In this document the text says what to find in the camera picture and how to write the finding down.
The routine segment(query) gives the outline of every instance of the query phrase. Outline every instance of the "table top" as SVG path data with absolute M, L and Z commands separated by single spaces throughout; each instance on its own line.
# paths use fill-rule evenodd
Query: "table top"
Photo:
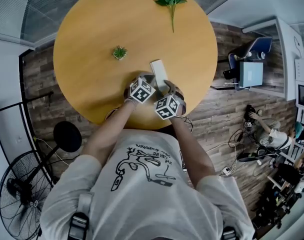
M 127 56 L 112 56 L 116 46 Z M 100 124 L 123 103 L 123 92 L 139 72 L 162 60 L 167 77 L 184 93 L 187 113 L 207 94 L 218 48 L 211 23 L 194 0 L 178 4 L 174 33 L 166 6 L 154 0 L 79 0 L 64 18 L 54 44 L 57 82 L 67 101 Z M 139 104 L 127 127 L 153 130 L 170 124 L 154 112 L 155 97 Z

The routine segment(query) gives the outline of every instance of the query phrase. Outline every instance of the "strap buckle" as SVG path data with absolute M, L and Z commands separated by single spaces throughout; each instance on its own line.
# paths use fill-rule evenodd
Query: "strap buckle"
M 85 240 L 89 228 L 89 218 L 82 212 L 72 216 L 67 240 Z
M 237 237 L 236 230 L 231 226 L 227 226 L 223 229 L 221 240 L 239 240 L 239 238 Z

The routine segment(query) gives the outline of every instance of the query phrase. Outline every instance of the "gray t-shirt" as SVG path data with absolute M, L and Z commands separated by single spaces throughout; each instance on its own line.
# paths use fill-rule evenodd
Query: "gray t-shirt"
M 292 139 L 288 138 L 285 132 L 278 131 L 277 129 L 271 129 L 269 136 L 272 137 L 272 141 L 267 147 L 278 149 L 282 146 L 282 149 L 285 149 L 292 144 Z
M 40 218 L 46 240 L 68 237 L 79 196 L 92 192 L 89 230 L 95 240 L 218 240 L 232 226 L 241 240 L 254 228 L 233 177 L 207 176 L 196 188 L 182 170 L 170 135 L 123 130 L 102 168 L 81 155 L 48 195 Z

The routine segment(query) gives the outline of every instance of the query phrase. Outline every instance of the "floor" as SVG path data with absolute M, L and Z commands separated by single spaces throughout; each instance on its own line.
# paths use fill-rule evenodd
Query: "floor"
M 218 23 L 212 23 L 212 26 L 216 35 L 219 59 L 226 58 L 230 50 L 256 37 L 253 33 L 244 34 L 241 29 L 236 27 Z M 270 78 L 266 78 L 265 81 L 273 88 L 273 86 L 277 87 L 282 84 L 282 82 L 280 83 L 280 74 L 283 73 L 283 66 L 277 44 L 274 48 L 272 47 L 270 55 L 268 66 Z M 45 140 L 50 146 L 54 147 L 53 128 L 56 123 L 67 120 L 78 127 L 83 137 L 83 143 L 85 143 L 97 126 L 78 114 L 61 93 L 54 73 L 53 46 L 31 52 L 24 57 L 24 62 L 23 78 L 27 98 L 42 95 L 50 90 L 54 91 L 50 103 L 47 98 L 43 98 L 28 105 L 36 137 Z M 218 64 L 213 86 L 220 86 L 222 83 L 224 85 L 226 80 L 223 78 L 222 72 L 227 70 L 228 67 L 227 63 Z M 188 115 L 194 125 L 193 134 L 206 151 L 228 142 L 230 136 L 236 130 L 243 128 L 243 116 L 247 104 L 263 110 L 262 116 L 279 120 L 283 131 L 288 131 L 295 121 L 296 108 L 294 101 L 288 102 L 279 97 L 248 90 L 214 90 L 209 88 L 208 92 L 204 94 L 203 100 Z M 43 141 L 37 141 L 44 153 L 50 151 L 50 148 Z M 253 148 L 255 146 L 246 145 L 245 149 L 251 150 Z M 237 153 L 239 154 L 242 150 L 243 147 L 239 146 Z M 77 153 L 64 153 L 60 149 L 57 153 L 63 159 L 73 158 L 77 155 Z M 227 144 L 209 151 L 208 154 L 213 161 L 217 174 L 220 174 L 225 166 L 231 165 L 235 160 L 235 150 Z M 56 156 L 52 157 L 52 161 L 58 159 Z M 256 162 L 237 163 L 237 171 L 234 177 L 251 218 L 254 216 L 251 209 L 255 207 L 255 202 L 259 198 L 258 193 L 263 190 L 267 182 L 267 175 L 271 172 L 268 166 L 264 166 L 268 162 L 268 159 L 264 160 L 262 166 L 257 166 Z M 52 166 L 57 177 L 60 177 L 67 168 L 67 165 L 62 162 L 57 162 Z

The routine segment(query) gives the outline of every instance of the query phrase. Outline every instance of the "standing fan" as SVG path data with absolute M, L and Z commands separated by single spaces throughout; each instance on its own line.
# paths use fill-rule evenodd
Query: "standing fan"
M 39 162 L 35 151 L 17 157 L 7 168 L 0 182 L 0 216 L 5 229 L 17 240 L 29 240 L 40 228 L 44 201 L 52 182 L 44 170 L 49 158 L 59 149 L 77 151 L 81 134 L 72 123 L 59 122 L 53 131 L 56 147 Z

